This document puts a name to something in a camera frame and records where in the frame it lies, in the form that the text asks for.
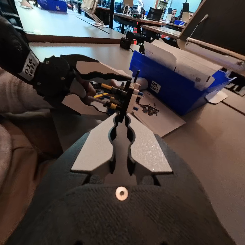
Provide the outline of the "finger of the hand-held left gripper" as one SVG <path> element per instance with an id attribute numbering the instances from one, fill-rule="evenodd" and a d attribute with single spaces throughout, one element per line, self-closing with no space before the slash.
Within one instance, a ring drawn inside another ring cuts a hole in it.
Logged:
<path id="1" fill-rule="evenodd" d="M 123 71 L 114 69 L 101 62 L 77 61 L 76 69 L 84 80 L 95 81 L 95 79 L 131 81 L 132 77 Z"/>
<path id="2" fill-rule="evenodd" d="M 107 101 L 94 99 L 91 104 L 87 105 L 82 102 L 76 94 L 70 94 L 64 97 L 62 104 L 73 109 L 81 115 L 88 116 L 109 116 L 115 113 L 115 110 L 108 109 L 105 106 Z"/>

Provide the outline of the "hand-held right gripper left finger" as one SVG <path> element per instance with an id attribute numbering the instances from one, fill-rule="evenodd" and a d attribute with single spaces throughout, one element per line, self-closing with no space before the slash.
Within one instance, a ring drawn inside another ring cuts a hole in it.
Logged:
<path id="1" fill-rule="evenodd" d="M 86 174 L 112 174 L 115 170 L 113 141 L 117 136 L 118 113 L 114 113 L 92 129 L 71 171 Z"/>

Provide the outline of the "lego technic model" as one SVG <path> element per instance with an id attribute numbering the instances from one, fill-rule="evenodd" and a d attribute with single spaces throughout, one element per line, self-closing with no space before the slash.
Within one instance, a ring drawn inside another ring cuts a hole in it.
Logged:
<path id="1" fill-rule="evenodd" d="M 122 123 L 127 113 L 138 110 L 138 107 L 134 104 L 137 99 L 141 99 L 144 95 L 143 92 L 139 91 L 140 85 L 136 83 L 139 73 L 140 70 L 137 70 L 133 82 L 127 81 L 124 88 L 101 84 L 101 88 L 109 90 L 109 101 L 100 100 L 99 97 L 102 96 L 102 94 L 94 97 L 88 96 L 88 99 L 103 104 L 107 109 L 118 111 L 118 121 Z"/>

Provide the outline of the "person's left forearm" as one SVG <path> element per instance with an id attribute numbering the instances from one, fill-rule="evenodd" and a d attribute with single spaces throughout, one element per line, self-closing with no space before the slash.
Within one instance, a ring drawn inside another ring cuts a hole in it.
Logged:
<path id="1" fill-rule="evenodd" d="M 0 113 L 21 114 L 41 109 L 53 107 L 31 85 L 0 68 Z"/>

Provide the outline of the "lego instruction booklet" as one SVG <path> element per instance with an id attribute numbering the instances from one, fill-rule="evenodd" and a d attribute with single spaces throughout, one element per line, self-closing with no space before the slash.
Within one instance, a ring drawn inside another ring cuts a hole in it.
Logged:
<path id="1" fill-rule="evenodd" d="M 134 116 L 153 133 L 163 137 L 171 131 L 185 124 L 185 121 L 165 106 L 146 86 L 145 78 L 137 78 L 136 83 L 140 84 L 140 91 L 143 97 L 135 104 L 138 110 L 134 110 Z"/>

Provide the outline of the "person's left hand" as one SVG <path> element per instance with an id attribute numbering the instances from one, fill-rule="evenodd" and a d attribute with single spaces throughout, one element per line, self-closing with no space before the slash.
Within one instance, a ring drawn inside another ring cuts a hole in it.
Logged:
<path id="1" fill-rule="evenodd" d="M 93 101 L 91 98 L 93 98 L 96 95 L 96 91 L 89 81 L 83 79 L 82 79 L 82 86 L 86 92 L 86 96 L 83 98 L 83 102 L 89 105 Z"/>

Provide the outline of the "black cube device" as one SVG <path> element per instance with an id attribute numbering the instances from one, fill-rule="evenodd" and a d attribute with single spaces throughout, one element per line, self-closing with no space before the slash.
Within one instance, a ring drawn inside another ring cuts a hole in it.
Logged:
<path id="1" fill-rule="evenodd" d="M 126 37 L 122 37 L 120 40 L 120 47 L 125 49 L 125 50 L 130 50 L 131 40 L 126 38 Z"/>

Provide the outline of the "white laptop stand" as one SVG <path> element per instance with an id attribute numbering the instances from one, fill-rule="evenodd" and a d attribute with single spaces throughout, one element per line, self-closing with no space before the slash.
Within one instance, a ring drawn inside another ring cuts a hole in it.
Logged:
<path id="1" fill-rule="evenodd" d="M 97 3 L 98 0 L 83 0 L 81 10 L 95 21 L 94 26 L 104 27 L 103 21 L 95 15 Z"/>

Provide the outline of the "black pole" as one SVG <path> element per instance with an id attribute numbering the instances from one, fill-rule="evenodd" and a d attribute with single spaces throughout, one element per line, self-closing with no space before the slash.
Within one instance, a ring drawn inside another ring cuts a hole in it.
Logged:
<path id="1" fill-rule="evenodd" d="M 109 8 L 109 28 L 110 29 L 113 29 L 114 6 L 115 6 L 115 0 L 110 0 L 110 8 Z"/>

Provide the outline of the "background wooden desk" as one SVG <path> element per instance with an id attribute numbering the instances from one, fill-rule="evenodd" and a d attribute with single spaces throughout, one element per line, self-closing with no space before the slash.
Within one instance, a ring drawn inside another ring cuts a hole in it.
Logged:
<path id="1" fill-rule="evenodd" d="M 176 31 L 176 30 L 169 29 L 166 27 L 148 26 L 148 25 L 141 25 L 141 27 L 145 30 L 148 30 L 148 31 L 151 31 L 157 34 L 165 35 L 173 39 L 178 39 L 181 34 L 180 31 Z"/>
<path id="2" fill-rule="evenodd" d="M 121 25 L 121 34 L 125 32 L 125 25 L 137 28 L 137 33 L 141 34 L 141 25 L 144 26 L 163 26 L 166 23 L 160 21 L 153 21 L 148 19 L 142 18 L 134 18 L 130 15 L 123 14 L 123 13 L 114 13 L 114 21 L 118 22 Z"/>

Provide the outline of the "blue plastic bin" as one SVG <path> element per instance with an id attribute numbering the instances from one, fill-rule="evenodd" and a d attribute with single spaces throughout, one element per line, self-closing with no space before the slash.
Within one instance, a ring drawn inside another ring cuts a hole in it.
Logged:
<path id="1" fill-rule="evenodd" d="M 203 106 L 237 78 L 226 77 L 226 73 L 219 70 L 214 74 L 215 81 L 208 88 L 200 91 L 195 88 L 193 81 L 138 51 L 133 52 L 129 69 L 133 72 L 133 76 L 139 70 L 139 77 L 145 78 L 148 82 L 147 90 L 180 116 Z"/>
<path id="2" fill-rule="evenodd" d="M 67 4 L 63 0 L 37 0 L 37 3 L 44 10 L 67 13 Z"/>

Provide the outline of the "person's tan trousers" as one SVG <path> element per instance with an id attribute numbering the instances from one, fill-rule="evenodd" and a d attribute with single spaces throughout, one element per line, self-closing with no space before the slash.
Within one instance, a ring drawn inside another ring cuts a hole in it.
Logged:
<path id="1" fill-rule="evenodd" d="M 5 244 L 25 216 L 47 168 L 62 153 L 48 109 L 1 115 L 12 140 L 12 155 L 0 187 L 0 242 Z"/>

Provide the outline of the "white stand base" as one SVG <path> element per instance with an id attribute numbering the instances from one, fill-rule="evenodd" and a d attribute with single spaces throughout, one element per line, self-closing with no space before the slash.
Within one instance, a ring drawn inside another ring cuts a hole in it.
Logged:
<path id="1" fill-rule="evenodd" d="M 205 100 L 207 101 L 207 103 L 216 105 L 220 102 L 222 102 L 223 100 L 225 100 L 228 97 L 228 95 L 223 92 L 223 91 L 213 91 L 209 94 L 207 94 L 205 96 Z"/>

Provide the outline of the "white cardboard box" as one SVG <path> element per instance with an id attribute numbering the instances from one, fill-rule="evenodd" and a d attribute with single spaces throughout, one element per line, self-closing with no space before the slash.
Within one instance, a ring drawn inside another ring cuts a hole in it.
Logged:
<path id="1" fill-rule="evenodd" d="M 148 58 L 194 82 L 194 87 L 200 91 L 226 80 L 221 66 L 164 42 L 145 41 L 144 49 Z"/>

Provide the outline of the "black flat panel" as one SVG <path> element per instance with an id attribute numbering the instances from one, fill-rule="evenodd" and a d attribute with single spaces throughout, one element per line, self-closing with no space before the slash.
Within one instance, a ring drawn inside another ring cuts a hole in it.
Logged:
<path id="1" fill-rule="evenodd" d="M 186 39 L 200 20 L 188 44 Z M 196 54 L 228 70 L 245 73 L 245 1 L 202 1 L 182 30 L 177 43 L 180 49 Z"/>

